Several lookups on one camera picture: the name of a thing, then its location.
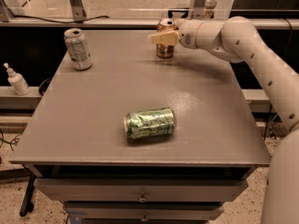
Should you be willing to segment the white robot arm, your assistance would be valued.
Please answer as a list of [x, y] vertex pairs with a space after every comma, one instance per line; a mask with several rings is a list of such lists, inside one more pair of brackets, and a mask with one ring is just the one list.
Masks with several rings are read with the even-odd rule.
[[228, 62], [246, 62], [289, 133], [273, 154], [261, 224], [299, 224], [299, 74], [271, 50], [246, 18], [176, 21], [149, 37], [153, 44], [204, 49]]

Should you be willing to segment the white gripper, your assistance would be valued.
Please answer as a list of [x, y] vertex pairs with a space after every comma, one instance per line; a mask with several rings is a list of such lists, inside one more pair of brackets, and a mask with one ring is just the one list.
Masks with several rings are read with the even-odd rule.
[[178, 19], [178, 32], [174, 30], [156, 32], [150, 36], [150, 42], [152, 44], [162, 44], [165, 46], [175, 46], [179, 42], [184, 48], [197, 49], [197, 32], [202, 24], [203, 22], [199, 20]]

